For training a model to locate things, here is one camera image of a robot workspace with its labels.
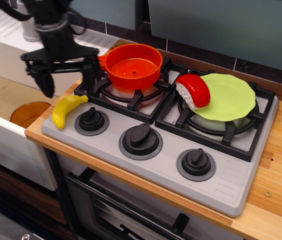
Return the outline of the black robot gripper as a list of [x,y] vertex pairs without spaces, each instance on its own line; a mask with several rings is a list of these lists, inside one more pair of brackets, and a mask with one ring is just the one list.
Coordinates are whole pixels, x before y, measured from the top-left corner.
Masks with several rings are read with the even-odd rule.
[[52,98],[54,82],[51,73],[81,72],[83,87],[89,96],[95,96],[94,85],[100,69],[98,53],[93,47],[79,45],[73,37],[73,29],[66,24],[57,28],[37,28],[43,48],[24,53],[21,60],[32,73],[43,94]]

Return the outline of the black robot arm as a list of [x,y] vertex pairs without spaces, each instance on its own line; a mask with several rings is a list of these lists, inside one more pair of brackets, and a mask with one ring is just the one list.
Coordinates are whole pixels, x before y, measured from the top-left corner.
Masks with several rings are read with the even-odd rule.
[[21,60],[26,64],[27,74],[48,98],[54,94],[53,74],[82,73],[84,89],[92,94],[100,72],[99,50],[79,45],[74,40],[76,32],[68,22],[68,14],[80,14],[69,5],[68,0],[27,0],[28,13],[24,14],[0,0],[0,8],[14,19],[21,22],[34,19],[34,29],[43,48],[24,53]]

